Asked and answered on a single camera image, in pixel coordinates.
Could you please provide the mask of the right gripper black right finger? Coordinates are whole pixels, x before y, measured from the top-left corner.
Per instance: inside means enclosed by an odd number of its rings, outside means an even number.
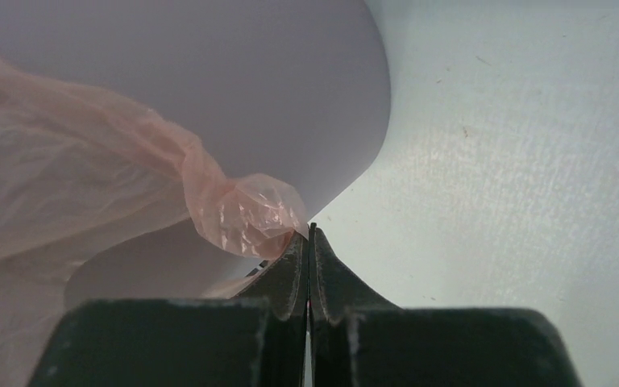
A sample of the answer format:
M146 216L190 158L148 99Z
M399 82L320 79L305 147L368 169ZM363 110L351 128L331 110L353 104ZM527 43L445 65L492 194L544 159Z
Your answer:
M555 326L526 308L402 308L309 229L316 386L579 386Z

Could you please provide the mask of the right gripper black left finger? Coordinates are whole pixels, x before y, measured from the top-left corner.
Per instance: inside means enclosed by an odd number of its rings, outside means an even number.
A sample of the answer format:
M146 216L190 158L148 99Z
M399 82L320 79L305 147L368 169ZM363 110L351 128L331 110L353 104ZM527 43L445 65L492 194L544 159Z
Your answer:
M31 386L300 386L307 240L232 298L93 300L59 321Z

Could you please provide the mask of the grey trash bin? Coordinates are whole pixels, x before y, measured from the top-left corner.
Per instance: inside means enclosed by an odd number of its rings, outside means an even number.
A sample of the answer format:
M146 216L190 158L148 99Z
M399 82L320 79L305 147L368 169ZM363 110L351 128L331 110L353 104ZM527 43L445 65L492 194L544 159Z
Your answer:
M369 166L388 125L386 56L361 1L0 1L0 59L148 106L227 174L295 186L311 214ZM87 260L64 308L196 297L250 266L186 219Z

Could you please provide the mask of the pink plastic trash bag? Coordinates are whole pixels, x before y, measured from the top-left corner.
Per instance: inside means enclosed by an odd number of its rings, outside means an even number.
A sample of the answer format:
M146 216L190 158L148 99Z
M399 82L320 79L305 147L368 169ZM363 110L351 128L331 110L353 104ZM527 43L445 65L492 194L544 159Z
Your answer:
M0 386L27 383L82 264L186 219L215 247L262 260L308 232L291 185L228 177L152 108L0 59Z

